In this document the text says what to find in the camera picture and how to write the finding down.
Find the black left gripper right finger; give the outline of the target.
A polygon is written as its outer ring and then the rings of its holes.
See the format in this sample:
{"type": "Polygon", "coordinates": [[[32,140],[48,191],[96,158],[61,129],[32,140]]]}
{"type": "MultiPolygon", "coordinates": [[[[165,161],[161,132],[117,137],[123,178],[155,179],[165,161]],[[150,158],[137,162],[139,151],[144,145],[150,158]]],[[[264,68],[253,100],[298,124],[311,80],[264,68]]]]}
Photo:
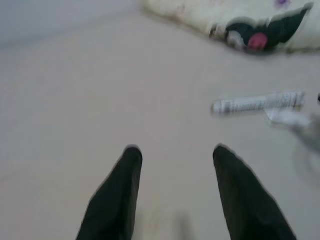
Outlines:
{"type": "Polygon", "coordinates": [[[223,144],[212,153],[222,209],[232,240],[294,240],[274,198],[252,169],[223,144]]]}

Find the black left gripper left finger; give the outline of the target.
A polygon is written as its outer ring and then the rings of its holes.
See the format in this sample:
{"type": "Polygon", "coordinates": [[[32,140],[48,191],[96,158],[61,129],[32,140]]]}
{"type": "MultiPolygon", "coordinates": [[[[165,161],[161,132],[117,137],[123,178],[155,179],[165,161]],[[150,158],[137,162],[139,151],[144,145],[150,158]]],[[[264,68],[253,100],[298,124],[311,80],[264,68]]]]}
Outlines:
{"type": "Polygon", "coordinates": [[[133,236],[143,156],[128,145],[91,197],[77,240],[130,240],[133,236]]]}

